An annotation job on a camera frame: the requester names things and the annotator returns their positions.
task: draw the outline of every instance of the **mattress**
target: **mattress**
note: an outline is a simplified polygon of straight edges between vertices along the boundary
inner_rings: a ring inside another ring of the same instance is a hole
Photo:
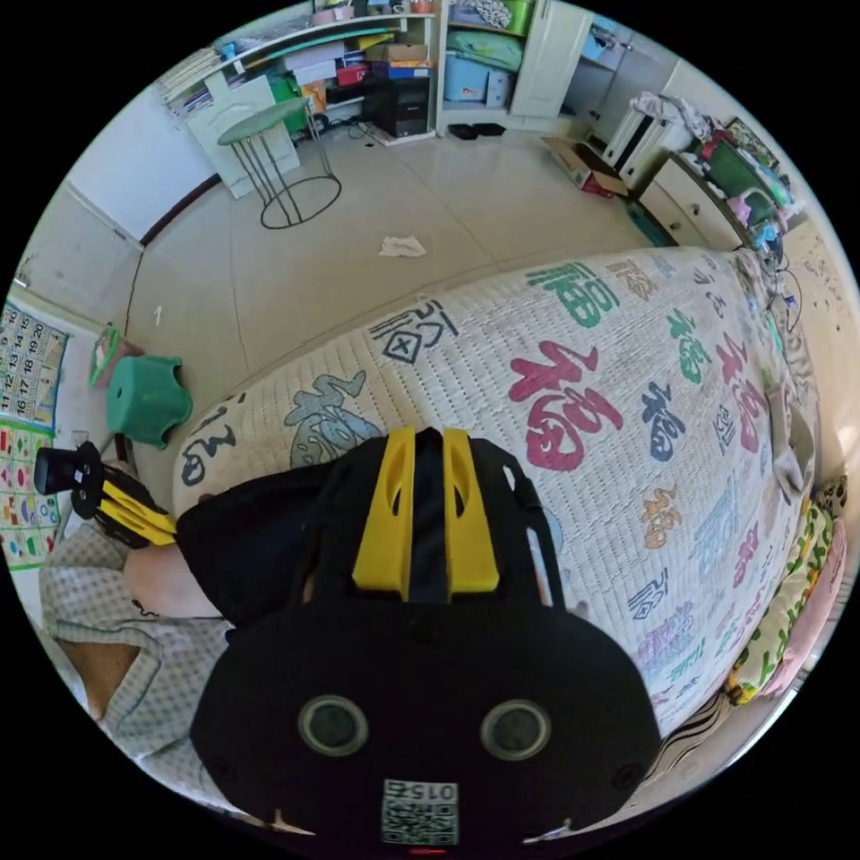
[[[400,426],[463,427],[534,481],[566,605],[631,655],[668,735],[727,677],[800,514],[771,469],[764,392],[790,373],[756,265],[643,250],[421,297],[215,406],[181,446],[176,513]]]

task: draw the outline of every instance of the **round side table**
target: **round side table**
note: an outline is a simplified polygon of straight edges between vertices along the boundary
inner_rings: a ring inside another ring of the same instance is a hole
[[[317,149],[320,152],[320,161],[322,162],[323,173],[319,176],[307,176],[304,179],[299,179],[297,182],[287,183],[278,167],[278,162],[271,154],[269,144],[266,142],[263,134],[270,128],[273,128],[278,123],[282,123],[286,119],[290,119],[296,114],[304,114],[307,118],[307,127],[310,129],[311,137],[316,143]],[[297,224],[304,224],[311,218],[319,215],[321,212],[328,209],[340,197],[340,180],[334,175],[331,169],[328,154],[323,146],[323,139],[320,136],[319,130],[314,121],[314,115],[311,113],[310,105],[307,99],[290,99],[282,101],[277,105],[265,107],[257,113],[247,116],[240,120],[235,125],[231,125],[226,132],[218,138],[219,146],[229,146],[239,163],[242,165],[254,190],[260,195],[262,200],[262,212],[260,213],[260,223],[268,230],[285,230],[290,227],[295,227]],[[261,155],[260,150],[264,152],[268,158],[268,166],[266,158]],[[280,181],[280,190],[275,186],[275,178]],[[324,205],[310,213],[302,212],[292,194],[292,189],[297,185],[305,182],[333,182],[337,188],[334,196]],[[284,201],[281,200],[281,195],[286,195],[289,202],[292,204],[295,215],[291,215]],[[266,213],[273,203],[277,203],[281,212],[286,218],[286,224],[274,225],[266,221]]]

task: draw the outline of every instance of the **drawer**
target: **drawer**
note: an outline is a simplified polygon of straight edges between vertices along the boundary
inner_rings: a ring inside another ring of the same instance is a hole
[[[683,168],[669,160],[654,180],[671,197],[715,251],[734,251],[744,243],[732,223]]]
[[[692,225],[678,204],[653,182],[642,192],[639,203],[661,224],[679,244],[694,248],[710,247],[705,237]]]

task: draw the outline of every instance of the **pink pillow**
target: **pink pillow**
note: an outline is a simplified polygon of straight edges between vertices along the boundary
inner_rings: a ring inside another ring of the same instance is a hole
[[[839,592],[839,584],[845,570],[845,553],[845,526],[842,525],[842,519],[837,518],[833,521],[833,541],[821,574],[794,627],[791,628],[782,662],[765,684],[762,695],[777,696],[787,690],[809,657]]]

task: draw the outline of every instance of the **green tabletop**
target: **green tabletop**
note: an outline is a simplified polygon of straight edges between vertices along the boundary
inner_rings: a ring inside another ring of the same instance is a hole
[[[287,101],[281,101],[277,105],[264,107],[262,110],[257,111],[257,113],[239,120],[235,125],[231,125],[218,138],[218,145],[229,146],[231,143],[238,143],[245,138],[251,137],[252,134],[262,134],[267,129],[272,128],[291,116],[304,114],[305,102],[306,99],[288,99]]]

